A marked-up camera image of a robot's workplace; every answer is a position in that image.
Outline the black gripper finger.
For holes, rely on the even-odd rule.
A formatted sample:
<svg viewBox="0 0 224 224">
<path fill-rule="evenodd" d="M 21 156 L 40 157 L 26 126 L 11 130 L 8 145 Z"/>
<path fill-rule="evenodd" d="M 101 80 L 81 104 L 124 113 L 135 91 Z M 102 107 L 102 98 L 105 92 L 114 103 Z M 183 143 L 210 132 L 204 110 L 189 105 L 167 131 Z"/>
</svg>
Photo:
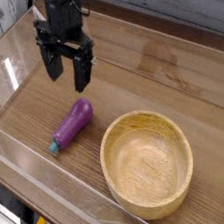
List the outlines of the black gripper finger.
<svg viewBox="0 0 224 224">
<path fill-rule="evenodd" d="M 93 53 L 87 52 L 73 58 L 75 90 L 83 92 L 90 83 Z"/>
<path fill-rule="evenodd" d="M 57 78 L 63 73 L 61 55 L 48 46 L 41 45 L 41 56 L 43 57 L 43 62 L 45 63 L 45 69 L 49 77 L 56 81 Z"/>
</svg>

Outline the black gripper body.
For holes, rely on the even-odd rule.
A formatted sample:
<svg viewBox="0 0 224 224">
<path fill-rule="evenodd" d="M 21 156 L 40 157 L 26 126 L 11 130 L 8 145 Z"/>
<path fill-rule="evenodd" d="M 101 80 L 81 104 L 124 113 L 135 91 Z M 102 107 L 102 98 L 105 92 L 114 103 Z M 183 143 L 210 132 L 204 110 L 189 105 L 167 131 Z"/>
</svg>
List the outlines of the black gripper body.
<svg viewBox="0 0 224 224">
<path fill-rule="evenodd" d="M 80 0 L 43 1 L 47 18 L 34 22 L 39 49 L 48 46 L 68 58 L 92 51 L 93 40 L 83 31 L 83 17 L 90 12 L 81 10 Z"/>
</svg>

